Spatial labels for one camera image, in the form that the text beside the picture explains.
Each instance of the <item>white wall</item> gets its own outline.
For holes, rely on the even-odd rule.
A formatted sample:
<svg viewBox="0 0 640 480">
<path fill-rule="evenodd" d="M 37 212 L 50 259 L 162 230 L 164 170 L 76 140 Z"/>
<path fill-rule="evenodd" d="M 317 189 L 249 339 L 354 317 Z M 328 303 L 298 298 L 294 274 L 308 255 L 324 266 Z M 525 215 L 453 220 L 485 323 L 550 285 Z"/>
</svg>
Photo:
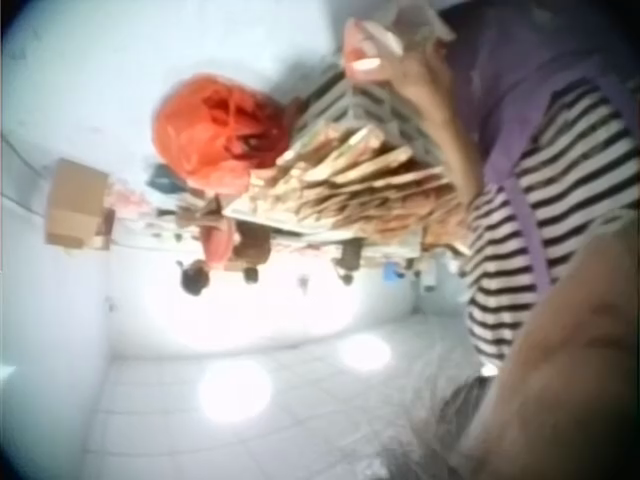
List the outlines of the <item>white wall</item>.
<svg viewBox="0 0 640 480">
<path fill-rule="evenodd" d="M 2 164 L 3 195 L 41 211 L 46 186 L 4 144 Z M 42 218 L 3 199 L 2 448 L 26 478 L 71 480 L 109 358 L 107 256 L 43 239 Z"/>
<path fill-rule="evenodd" d="M 200 297 L 180 287 L 176 260 L 198 253 L 114 247 L 109 292 L 114 354 L 189 356 L 298 343 L 381 322 L 406 318 L 415 306 L 407 281 L 384 283 L 379 270 L 364 270 L 344 287 L 328 261 L 274 256 L 260 283 L 244 285 L 240 273 L 214 272 Z M 309 274 L 308 294 L 296 287 Z"/>
<path fill-rule="evenodd" d="M 471 347 L 448 325 L 414 317 L 372 330 L 391 362 L 366 374 L 342 363 L 343 338 L 239 357 L 266 369 L 273 392 L 257 417 L 234 424 L 216 424 L 198 400 L 215 359 L 117 362 L 83 480 L 370 478 L 356 472 L 406 433 L 409 410 L 428 413 L 428 398 L 477 372 Z"/>
<path fill-rule="evenodd" d="M 153 112 L 177 82 L 213 72 L 289 98 L 349 16 L 385 3 L 30 2 L 2 39 L 2 128 L 38 166 L 61 154 L 126 175 L 155 156 Z"/>
<path fill-rule="evenodd" d="M 463 324 L 468 294 L 464 280 L 451 273 L 442 256 L 432 262 L 435 268 L 436 288 L 418 293 L 418 305 L 427 316 L 451 318 Z"/>
</svg>

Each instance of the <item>stacked wood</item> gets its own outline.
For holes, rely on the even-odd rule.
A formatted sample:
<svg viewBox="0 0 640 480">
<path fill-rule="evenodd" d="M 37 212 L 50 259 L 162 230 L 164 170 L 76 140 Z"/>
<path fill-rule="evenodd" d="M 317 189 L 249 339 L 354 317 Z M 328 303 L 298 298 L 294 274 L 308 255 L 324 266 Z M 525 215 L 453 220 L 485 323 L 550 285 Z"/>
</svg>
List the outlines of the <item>stacked wood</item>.
<svg viewBox="0 0 640 480">
<path fill-rule="evenodd" d="M 416 161 L 409 146 L 387 144 L 375 126 L 320 128 L 258 172 L 249 198 L 256 217 L 286 212 L 299 224 L 327 224 L 375 242 L 462 211 L 441 167 Z"/>
</svg>

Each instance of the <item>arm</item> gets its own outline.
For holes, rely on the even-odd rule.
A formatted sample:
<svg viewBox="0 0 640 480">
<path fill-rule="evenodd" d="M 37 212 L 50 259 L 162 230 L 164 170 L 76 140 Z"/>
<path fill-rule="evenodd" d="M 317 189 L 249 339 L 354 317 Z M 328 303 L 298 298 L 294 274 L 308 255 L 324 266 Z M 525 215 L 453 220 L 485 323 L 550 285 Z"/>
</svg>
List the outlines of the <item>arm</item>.
<svg viewBox="0 0 640 480">
<path fill-rule="evenodd" d="M 423 120 L 422 128 L 440 148 L 444 167 L 468 207 L 484 188 L 482 159 L 475 141 L 457 118 L 437 124 Z"/>
<path fill-rule="evenodd" d="M 431 42 L 424 51 L 397 57 L 381 47 L 382 69 L 396 91 L 417 109 L 422 128 L 442 151 L 442 160 L 465 206 L 482 192 L 482 159 L 455 109 L 453 74 L 445 46 Z"/>
</svg>

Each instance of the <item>hand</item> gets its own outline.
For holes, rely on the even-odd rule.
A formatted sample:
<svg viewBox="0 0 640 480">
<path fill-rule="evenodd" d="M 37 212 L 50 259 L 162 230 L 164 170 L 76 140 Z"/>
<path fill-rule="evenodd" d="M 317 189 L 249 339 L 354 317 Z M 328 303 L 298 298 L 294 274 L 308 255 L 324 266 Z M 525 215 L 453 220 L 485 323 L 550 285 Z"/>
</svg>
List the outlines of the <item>hand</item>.
<svg viewBox="0 0 640 480">
<path fill-rule="evenodd" d="M 406 52 L 402 57 L 381 47 L 385 77 L 418 109 L 427 126 L 439 127 L 454 120 L 453 75 L 442 44 L 432 42 L 424 50 Z"/>
</svg>

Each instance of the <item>person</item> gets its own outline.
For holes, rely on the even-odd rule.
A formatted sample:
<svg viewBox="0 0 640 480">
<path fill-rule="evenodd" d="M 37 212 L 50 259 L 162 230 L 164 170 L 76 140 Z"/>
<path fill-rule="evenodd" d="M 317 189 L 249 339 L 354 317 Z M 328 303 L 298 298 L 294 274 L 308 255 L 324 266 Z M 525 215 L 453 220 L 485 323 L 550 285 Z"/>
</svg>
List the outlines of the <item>person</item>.
<svg viewBox="0 0 640 480">
<path fill-rule="evenodd" d="M 638 208 L 638 103 L 595 47 L 541 27 L 527 2 L 442 16 L 457 40 L 402 58 L 381 49 L 382 67 L 467 205 L 469 332 L 499 366 L 589 225 Z"/>
<path fill-rule="evenodd" d="M 333 260 L 338 278 L 345 287 L 353 284 L 353 274 L 360 270 L 364 240 L 352 238 L 342 243 L 340 257 Z"/>
<path fill-rule="evenodd" d="M 457 386 L 414 424 L 419 454 L 387 450 L 385 480 L 638 478 L 637 212 L 590 231 L 499 374 Z"/>
<path fill-rule="evenodd" d="M 467 325 L 499 369 L 454 446 L 390 478 L 637 478 L 615 476 L 638 458 L 637 71 L 597 21 L 533 3 L 463 3 L 450 45 L 380 46 L 467 207 Z"/>
<path fill-rule="evenodd" d="M 249 222 L 234 222 L 224 217 L 219 208 L 207 205 L 206 214 L 181 209 L 176 223 L 181 228 L 198 226 L 204 259 L 180 267 L 180 284 L 190 295 L 199 296 L 209 286 L 212 270 L 222 270 L 230 263 L 243 265 L 242 275 L 247 285 L 259 282 L 258 266 L 271 255 L 271 231 L 262 225 Z"/>
</svg>

